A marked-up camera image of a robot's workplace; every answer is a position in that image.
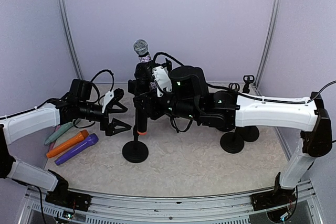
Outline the black tripod mic stand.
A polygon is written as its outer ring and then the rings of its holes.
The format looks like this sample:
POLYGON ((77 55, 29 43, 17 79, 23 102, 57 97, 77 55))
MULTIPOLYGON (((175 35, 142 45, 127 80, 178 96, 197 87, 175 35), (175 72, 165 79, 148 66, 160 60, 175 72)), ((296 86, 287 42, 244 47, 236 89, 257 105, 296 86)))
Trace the black tripod mic stand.
POLYGON ((168 72, 170 72, 173 67, 172 67, 172 62, 170 60, 168 60, 167 58, 165 58, 165 62, 161 64, 161 66, 166 69, 168 72))

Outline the aluminium frame post right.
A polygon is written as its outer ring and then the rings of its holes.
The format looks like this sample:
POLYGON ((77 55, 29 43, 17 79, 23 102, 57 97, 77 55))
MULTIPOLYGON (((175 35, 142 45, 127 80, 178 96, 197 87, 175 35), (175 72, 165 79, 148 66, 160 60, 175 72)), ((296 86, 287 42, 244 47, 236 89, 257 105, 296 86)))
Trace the aluminium frame post right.
POLYGON ((273 3, 272 3, 270 21, 269 21, 269 25, 268 25, 268 29, 267 29, 267 33, 266 33, 266 39, 265 39, 265 43, 264 43, 259 67, 258 67, 258 70, 257 70, 256 80, 255 80, 255 86, 256 87, 260 86, 261 81, 262 81, 262 77, 263 77, 263 75, 265 73, 265 70, 266 70, 266 64, 267 64, 267 60, 268 60, 268 57, 269 57, 269 52, 270 52, 270 49, 271 49, 271 43, 272 43, 272 39, 273 39, 274 32, 275 32, 275 29, 276 29, 276 23, 277 23, 279 8, 280 8, 280 2, 281 2, 281 0, 273 0, 273 3))

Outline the black microphone orange tip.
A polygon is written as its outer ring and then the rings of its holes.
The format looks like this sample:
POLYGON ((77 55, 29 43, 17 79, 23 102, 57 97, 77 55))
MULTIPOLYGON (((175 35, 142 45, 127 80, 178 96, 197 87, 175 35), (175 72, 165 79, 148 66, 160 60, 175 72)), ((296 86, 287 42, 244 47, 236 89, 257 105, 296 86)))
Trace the black microphone orange tip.
POLYGON ((135 95, 134 105, 136 109, 136 131, 139 135, 146 135, 148 128, 148 115, 146 112, 146 101, 150 92, 150 82, 153 80, 150 64, 139 63, 135 69, 135 95))

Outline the aluminium frame post left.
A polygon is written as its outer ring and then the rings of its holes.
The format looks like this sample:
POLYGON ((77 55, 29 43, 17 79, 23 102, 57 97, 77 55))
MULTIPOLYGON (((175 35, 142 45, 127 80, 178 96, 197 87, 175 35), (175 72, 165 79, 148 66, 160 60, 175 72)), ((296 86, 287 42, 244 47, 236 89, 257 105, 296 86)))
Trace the aluminium frame post left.
POLYGON ((70 60, 75 71, 75 75, 78 79, 84 79, 83 72, 80 66, 80 62, 76 53, 74 40, 71 34, 70 23, 67 15, 66 1, 57 0, 60 11, 61 23, 65 33, 66 43, 70 53, 70 60))

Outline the aluminium frame post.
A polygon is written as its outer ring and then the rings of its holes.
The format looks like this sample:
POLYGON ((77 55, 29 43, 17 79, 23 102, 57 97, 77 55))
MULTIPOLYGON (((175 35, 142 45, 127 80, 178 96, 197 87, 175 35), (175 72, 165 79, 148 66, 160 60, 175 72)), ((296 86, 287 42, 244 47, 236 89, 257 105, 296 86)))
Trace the aluminium frame post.
POLYGON ((267 64, 267 60, 268 60, 268 57, 269 57, 269 52, 270 52, 270 49, 271 49, 271 43, 272 43, 272 39, 273 39, 274 32, 275 32, 275 29, 276 29, 276 23, 277 23, 279 8, 280 8, 280 2, 281 2, 281 0, 273 0, 273 3, 272 3, 270 21, 269 21, 269 25, 268 25, 268 29, 267 29, 267 33, 266 33, 266 39, 265 39, 265 43, 264 43, 259 67, 258 67, 258 70, 257 70, 256 80, 255 80, 255 86, 256 87, 260 86, 261 81, 262 81, 262 77, 263 77, 263 75, 265 73, 265 70, 266 70, 266 64, 267 64))
POLYGON ((75 71, 75 75, 78 79, 84 79, 83 72, 80 66, 80 62, 76 53, 74 40, 71 34, 70 23, 67 15, 66 1, 57 0, 60 11, 61 23, 65 33, 66 43, 70 53, 70 60, 75 71))

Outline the purple-head microphone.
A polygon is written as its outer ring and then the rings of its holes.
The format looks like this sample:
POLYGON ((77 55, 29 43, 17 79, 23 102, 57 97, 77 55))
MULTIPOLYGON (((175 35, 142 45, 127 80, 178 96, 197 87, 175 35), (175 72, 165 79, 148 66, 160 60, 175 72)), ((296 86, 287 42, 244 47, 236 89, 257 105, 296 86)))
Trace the purple-head microphone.
POLYGON ((95 133, 90 134, 83 141, 78 143, 75 147, 71 148, 69 151, 61 155, 59 158, 57 158, 55 160, 55 164, 59 166, 65 163, 66 161, 75 157, 77 154, 81 153, 85 149, 95 145, 98 142, 98 140, 99 138, 95 133))

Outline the glitter silver-head microphone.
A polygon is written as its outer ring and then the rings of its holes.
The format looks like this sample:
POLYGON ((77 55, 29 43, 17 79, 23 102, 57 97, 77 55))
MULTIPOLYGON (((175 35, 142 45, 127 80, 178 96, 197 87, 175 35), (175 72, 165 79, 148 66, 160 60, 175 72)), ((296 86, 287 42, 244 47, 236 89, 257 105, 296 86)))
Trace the glitter silver-head microphone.
POLYGON ((148 51, 148 43, 143 39, 138 39, 133 44, 133 49, 139 57, 140 63, 137 64, 135 69, 135 79, 137 81, 138 93, 146 93, 156 91, 156 84, 153 77, 154 63, 148 51))

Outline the black round-base mic stand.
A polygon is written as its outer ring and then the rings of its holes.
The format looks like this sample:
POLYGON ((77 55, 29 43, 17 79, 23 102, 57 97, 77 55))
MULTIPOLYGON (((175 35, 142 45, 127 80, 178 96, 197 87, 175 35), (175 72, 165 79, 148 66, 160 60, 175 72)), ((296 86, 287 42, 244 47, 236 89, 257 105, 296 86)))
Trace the black round-base mic stand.
MULTIPOLYGON (((135 84, 136 80, 128 81, 128 92, 133 95, 135 95, 135 84)), ((131 163, 141 163, 145 161, 149 155, 149 150, 147 146, 143 142, 139 141, 139 136, 140 135, 137 133, 136 124, 134 123, 133 140, 127 142, 122 149, 123 157, 131 163)))

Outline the aluminium front rail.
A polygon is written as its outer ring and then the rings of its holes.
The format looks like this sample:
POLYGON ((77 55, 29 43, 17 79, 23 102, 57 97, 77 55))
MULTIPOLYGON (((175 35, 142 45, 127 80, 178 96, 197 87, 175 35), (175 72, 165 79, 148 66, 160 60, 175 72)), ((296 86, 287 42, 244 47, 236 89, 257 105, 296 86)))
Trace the aluminium front rail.
POLYGON ((254 194, 269 191, 198 197, 140 197, 88 191, 87 211, 40 202, 36 189, 27 189, 15 223, 324 223, 320 204, 309 181, 298 184, 298 199, 272 208, 256 209, 254 194))

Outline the pink toy microphone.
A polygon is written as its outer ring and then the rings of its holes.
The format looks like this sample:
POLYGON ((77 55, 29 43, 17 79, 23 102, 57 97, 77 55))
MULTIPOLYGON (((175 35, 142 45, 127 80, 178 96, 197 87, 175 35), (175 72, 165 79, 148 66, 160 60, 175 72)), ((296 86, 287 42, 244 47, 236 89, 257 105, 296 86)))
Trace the pink toy microphone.
POLYGON ((57 138, 58 138, 58 134, 57 134, 57 131, 58 131, 58 129, 60 128, 60 125, 58 125, 56 128, 55 128, 55 131, 54 131, 54 133, 50 136, 51 137, 51 142, 50 142, 50 144, 49 144, 49 150, 52 150, 53 148, 54 148, 54 144, 55 144, 55 141, 57 140, 57 138))

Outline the black stand for teal mic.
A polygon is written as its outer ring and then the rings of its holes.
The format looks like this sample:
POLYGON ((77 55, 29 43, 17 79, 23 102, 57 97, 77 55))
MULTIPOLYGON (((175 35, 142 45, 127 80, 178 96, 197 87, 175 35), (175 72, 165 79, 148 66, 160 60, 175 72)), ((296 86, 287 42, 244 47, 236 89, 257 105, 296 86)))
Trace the black stand for teal mic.
POLYGON ((245 142, 255 142, 260 135, 259 129, 256 126, 243 127, 240 134, 245 142))

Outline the orange toy microphone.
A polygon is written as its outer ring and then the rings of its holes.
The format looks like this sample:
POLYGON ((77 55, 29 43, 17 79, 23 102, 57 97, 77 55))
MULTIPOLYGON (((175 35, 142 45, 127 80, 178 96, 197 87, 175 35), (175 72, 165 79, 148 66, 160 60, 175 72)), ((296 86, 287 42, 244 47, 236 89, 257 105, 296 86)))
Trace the orange toy microphone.
POLYGON ((69 140, 65 141, 64 143, 54 147, 51 151, 49 151, 46 156, 47 158, 52 158, 63 151, 73 147, 74 145, 78 144, 79 142, 83 141, 86 137, 89 136, 89 132, 87 130, 82 130, 77 133, 74 137, 70 138, 69 140))

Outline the black stand for orange mic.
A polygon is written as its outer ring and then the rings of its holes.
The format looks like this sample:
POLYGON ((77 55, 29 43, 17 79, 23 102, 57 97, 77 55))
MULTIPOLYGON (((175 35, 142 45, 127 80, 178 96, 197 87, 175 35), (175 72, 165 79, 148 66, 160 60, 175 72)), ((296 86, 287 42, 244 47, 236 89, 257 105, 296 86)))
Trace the black stand for orange mic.
POLYGON ((238 83, 231 82, 228 88, 232 93, 238 93, 240 91, 240 85, 238 83))

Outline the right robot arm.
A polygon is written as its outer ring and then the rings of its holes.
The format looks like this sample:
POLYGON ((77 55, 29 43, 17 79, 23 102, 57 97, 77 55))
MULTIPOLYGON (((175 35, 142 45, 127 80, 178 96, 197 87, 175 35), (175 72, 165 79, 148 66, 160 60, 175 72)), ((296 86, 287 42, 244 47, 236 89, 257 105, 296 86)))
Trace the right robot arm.
POLYGON ((199 67, 152 67, 140 63, 135 69, 134 105, 138 135, 148 129, 148 119, 167 115, 223 131, 220 144, 228 153, 239 153, 245 142, 256 141, 259 127, 288 127, 300 131, 301 144, 286 170, 276 177, 269 192, 273 205, 281 204, 314 160, 332 149, 330 117, 319 93, 298 99, 264 98, 216 87, 205 80, 199 67))

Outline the teal toy microphone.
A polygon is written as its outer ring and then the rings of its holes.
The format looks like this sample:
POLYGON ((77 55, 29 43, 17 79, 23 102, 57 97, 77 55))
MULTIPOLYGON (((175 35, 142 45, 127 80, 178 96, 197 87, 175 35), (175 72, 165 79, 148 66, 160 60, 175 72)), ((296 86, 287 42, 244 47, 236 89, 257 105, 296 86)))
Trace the teal toy microphone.
POLYGON ((58 128, 53 132, 53 134, 50 135, 44 141, 44 145, 48 146, 49 144, 53 143, 54 141, 56 141, 60 136, 62 136, 64 133, 66 133, 72 127, 73 127, 72 122, 69 122, 69 123, 58 126, 58 128))

